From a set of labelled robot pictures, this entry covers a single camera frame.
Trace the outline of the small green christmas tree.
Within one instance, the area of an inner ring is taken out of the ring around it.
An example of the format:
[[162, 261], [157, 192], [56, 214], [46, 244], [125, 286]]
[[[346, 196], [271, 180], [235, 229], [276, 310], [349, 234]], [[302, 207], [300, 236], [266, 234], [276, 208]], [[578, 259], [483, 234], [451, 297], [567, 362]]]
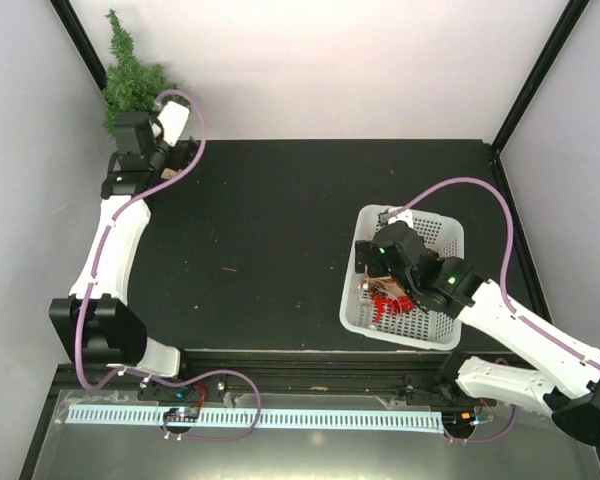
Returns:
[[134, 40], [122, 25], [117, 12], [106, 15], [111, 28], [110, 52], [114, 61], [106, 69], [104, 129], [113, 139], [117, 118], [129, 112], [154, 112], [156, 98], [179, 86], [168, 80], [161, 64], [147, 65], [136, 55]]

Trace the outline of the white perforated plastic basket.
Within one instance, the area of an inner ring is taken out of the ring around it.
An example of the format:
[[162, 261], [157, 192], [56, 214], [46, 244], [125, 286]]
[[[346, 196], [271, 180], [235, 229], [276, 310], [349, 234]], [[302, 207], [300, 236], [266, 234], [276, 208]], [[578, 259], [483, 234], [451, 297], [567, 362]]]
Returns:
[[451, 217], [367, 205], [357, 217], [339, 319], [348, 331], [409, 349], [450, 351], [461, 326], [443, 297], [458, 282], [434, 275], [464, 257], [464, 229]]

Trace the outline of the white string lights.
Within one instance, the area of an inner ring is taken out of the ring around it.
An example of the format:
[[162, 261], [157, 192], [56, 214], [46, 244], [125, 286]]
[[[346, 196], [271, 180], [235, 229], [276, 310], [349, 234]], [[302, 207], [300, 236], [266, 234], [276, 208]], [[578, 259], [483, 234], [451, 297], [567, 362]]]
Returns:
[[371, 296], [383, 297], [389, 300], [398, 300], [405, 296], [404, 289], [390, 276], [364, 276], [359, 283], [359, 289]]

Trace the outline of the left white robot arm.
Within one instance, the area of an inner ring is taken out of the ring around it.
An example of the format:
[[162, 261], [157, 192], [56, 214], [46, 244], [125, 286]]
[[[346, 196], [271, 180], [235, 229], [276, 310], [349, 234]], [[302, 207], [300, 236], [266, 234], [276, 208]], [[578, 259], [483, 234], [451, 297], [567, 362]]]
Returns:
[[151, 218], [141, 195], [156, 186], [168, 161], [185, 151], [179, 137], [189, 118], [174, 102], [151, 115], [121, 115], [116, 150], [101, 186], [100, 217], [85, 265], [65, 298], [55, 298], [49, 318], [69, 356], [80, 365], [130, 368], [159, 378], [173, 399], [194, 388], [181, 353], [149, 337], [128, 306], [128, 284], [138, 244]]

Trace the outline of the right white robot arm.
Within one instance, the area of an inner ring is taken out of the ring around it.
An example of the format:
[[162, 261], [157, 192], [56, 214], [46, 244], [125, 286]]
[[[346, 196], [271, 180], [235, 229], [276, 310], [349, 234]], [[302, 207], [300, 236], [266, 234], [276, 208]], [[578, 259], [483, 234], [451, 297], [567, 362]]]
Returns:
[[390, 277], [415, 305], [494, 338], [528, 363], [498, 365], [471, 356], [434, 379], [437, 396], [491, 398], [543, 414], [571, 438], [600, 446], [600, 349], [578, 341], [510, 299], [465, 260], [426, 247], [406, 222], [354, 243], [354, 266]]

